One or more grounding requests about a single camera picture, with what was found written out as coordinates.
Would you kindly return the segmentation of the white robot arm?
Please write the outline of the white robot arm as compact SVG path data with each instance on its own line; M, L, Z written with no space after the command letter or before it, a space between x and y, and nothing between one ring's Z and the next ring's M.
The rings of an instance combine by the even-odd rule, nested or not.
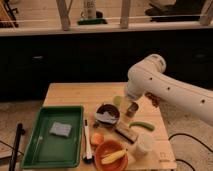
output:
M128 70L125 96L137 101L148 91L174 105L183 107L213 126L213 91L175 80L163 74L164 58L151 54Z

